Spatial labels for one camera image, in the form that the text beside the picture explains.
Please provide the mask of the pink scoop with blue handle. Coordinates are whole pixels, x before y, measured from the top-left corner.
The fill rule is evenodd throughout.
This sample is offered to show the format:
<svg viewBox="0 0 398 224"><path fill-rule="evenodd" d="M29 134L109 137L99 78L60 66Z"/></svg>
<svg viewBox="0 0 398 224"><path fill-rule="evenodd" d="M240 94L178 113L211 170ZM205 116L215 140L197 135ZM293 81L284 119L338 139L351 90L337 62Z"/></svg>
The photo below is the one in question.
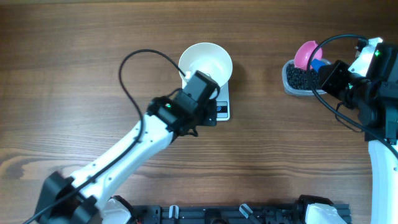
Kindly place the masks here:
<svg viewBox="0 0 398 224"><path fill-rule="evenodd" d="M314 41L308 41L304 43L296 52L295 57L294 57L294 66L295 68L299 68L302 70L307 71L307 64L310 59L311 54L313 51L318 47L318 44ZM316 65L316 71L318 71L318 68L322 65L326 65L326 63L322 60L323 56L323 51L322 49L319 49L316 54L313 56L311 66L310 68L313 69L312 65L313 62L315 62Z"/></svg>

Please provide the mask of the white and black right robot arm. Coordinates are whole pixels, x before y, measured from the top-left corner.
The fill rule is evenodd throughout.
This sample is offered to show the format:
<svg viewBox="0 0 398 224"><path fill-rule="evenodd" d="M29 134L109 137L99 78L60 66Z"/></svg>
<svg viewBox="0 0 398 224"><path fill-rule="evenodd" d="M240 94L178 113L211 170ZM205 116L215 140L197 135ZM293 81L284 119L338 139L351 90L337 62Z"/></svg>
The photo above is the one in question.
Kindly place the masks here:
<svg viewBox="0 0 398 224"><path fill-rule="evenodd" d="M336 117L365 133L373 172L371 223L397 223L397 46L380 38L359 39L356 60L328 65L313 43L304 62L320 76L319 86L348 109L353 121L331 108Z"/></svg>

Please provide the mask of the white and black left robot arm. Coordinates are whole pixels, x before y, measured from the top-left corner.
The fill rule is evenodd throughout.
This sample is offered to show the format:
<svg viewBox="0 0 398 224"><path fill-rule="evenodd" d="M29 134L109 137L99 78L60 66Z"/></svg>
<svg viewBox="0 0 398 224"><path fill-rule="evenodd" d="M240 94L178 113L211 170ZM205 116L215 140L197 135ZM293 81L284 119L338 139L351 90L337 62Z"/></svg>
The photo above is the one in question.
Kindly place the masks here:
<svg viewBox="0 0 398 224"><path fill-rule="evenodd" d="M69 177L48 176L27 222L101 223L108 200L146 160L180 136L197 136L197 126L216 125L211 96L219 90L216 81L197 71L184 88L154 98L139 122L102 156Z"/></svg>

